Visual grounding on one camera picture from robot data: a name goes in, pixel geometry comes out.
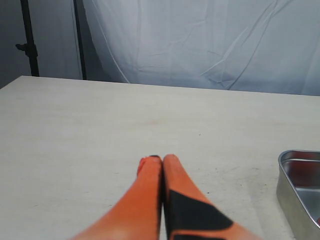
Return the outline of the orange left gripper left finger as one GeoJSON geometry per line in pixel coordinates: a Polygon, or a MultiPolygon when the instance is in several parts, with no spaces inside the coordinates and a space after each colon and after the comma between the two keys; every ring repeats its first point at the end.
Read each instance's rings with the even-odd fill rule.
{"type": "Polygon", "coordinates": [[[123,197],[73,240],[158,240],[162,211],[162,159],[140,160],[137,177],[123,197]]]}

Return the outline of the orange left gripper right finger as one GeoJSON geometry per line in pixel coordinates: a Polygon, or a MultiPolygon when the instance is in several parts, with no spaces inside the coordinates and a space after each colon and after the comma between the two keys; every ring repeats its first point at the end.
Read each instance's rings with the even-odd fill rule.
{"type": "Polygon", "coordinates": [[[259,239],[259,236],[227,217],[211,203],[189,177],[176,155],[166,155],[162,164],[167,239],[259,239]]]}

